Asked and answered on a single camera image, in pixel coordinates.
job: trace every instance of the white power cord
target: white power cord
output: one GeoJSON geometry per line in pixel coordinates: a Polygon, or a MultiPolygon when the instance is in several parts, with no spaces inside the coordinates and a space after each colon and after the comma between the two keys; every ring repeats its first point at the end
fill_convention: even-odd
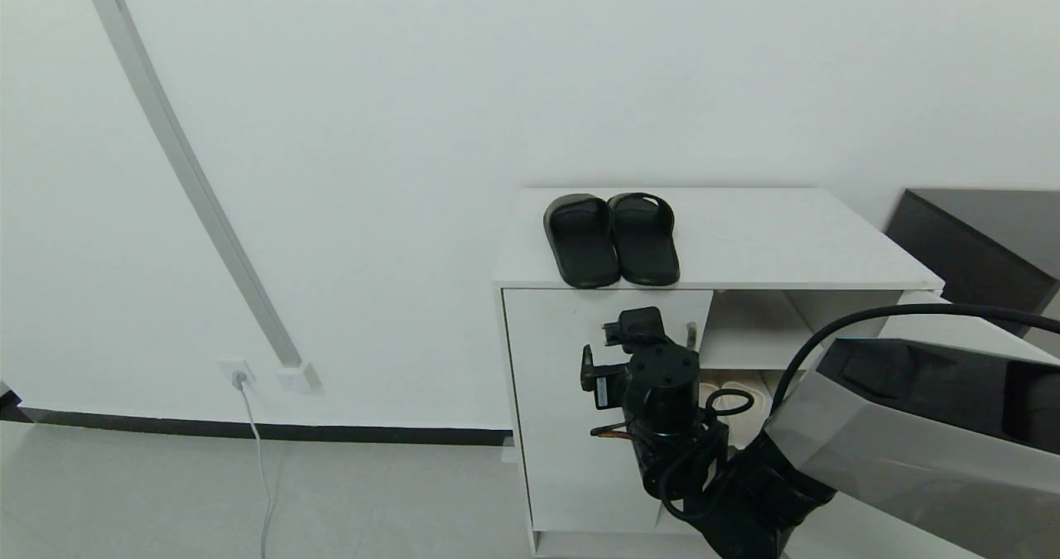
{"type": "Polygon", "coordinates": [[[265,559],[265,540],[268,537],[268,525],[272,521],[272,495],[268,491],[268,478],[265,477],[265,462],[262,460],[262,436],[258,433],[258,425],[254,424],[254,415],[250,412],[250,400],[243,389],[243,384],[249,381],[247,373],[236,371],[232,374],[232,386],[240,390],[243,396],[243,405],[247,408],[247,418],[250,419],[250,430],[254,433],[254,441],[258,443],[258,470],[262,473],[262,485],[265,487],[265,521],[262,522],[262,557],[265,559]]]}

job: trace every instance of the wall outlet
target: wall outlet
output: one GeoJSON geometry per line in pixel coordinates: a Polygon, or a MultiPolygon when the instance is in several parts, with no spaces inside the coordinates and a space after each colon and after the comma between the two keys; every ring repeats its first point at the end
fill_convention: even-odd
{"type": "Polygon", "coordinates": [[[220,368],[220,372],[225,373],[225,380],[231,385],[232,375],[236,372],[245,372],[247,374],[247,383],[254,382],[254,373],[250,372],[250,367],[243,359],[218,359],[217,366],[220,368]]]}
{"type": "Polygon", "coordinates": [[[313,394],[320,389],[320,381],[310,363],[278,370],[276,378],[280,381],[280,387],[292,394],[313,394]]]}

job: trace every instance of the gray tile floor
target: gray tile floor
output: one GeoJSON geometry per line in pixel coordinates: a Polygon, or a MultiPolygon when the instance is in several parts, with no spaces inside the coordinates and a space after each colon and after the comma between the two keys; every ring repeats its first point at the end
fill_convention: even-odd
{"type": "MultiPolygon", "coordinates": [[[[3,559],[257,558],[252,440],[0,422],[3,559]]],[[[269,559],[524,559],[498,448],[265,441],[269,559]]]]}

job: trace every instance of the black slipper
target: black slipper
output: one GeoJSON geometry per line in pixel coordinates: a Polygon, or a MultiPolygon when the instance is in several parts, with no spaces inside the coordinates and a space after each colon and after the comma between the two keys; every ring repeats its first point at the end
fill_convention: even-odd
{"type": "Polygon", "coordinates": [[[611,209],[588,194],[565,195],[545,210],[545,234],[563,281],[579,289],[618,281],[618,256],[611,244],[611,209]]]}
{"type": "Polygon", "coordinates": [[[623,193],[612,197],[607,206],[622,277],[640,285],[675,283],[681,267],[670,205],[648,193],[623,193]]]}

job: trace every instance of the black baseboard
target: black baseboard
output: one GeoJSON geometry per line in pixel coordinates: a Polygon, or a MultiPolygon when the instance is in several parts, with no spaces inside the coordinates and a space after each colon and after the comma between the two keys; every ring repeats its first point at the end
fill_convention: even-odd
{"type": "MultiPolygon", "coordinates": [[[[253,433],[246,422],[214,422],[210,420],[175,420],[139,418],[76,412],[54,412],[19,408],[17,396],[11,391],[0,403],[0,420],[85,426],[108,431],[190,435],[194,437],[226,437],[250,439],[253,433]]],[[[284,441],[333,441],[358,443],[425,443],[434,446],[502,446],[511,431],[490,429],[406,429],[391,426],[304,426],[298,424],[259,424],[263,439],[284,441]]]]}

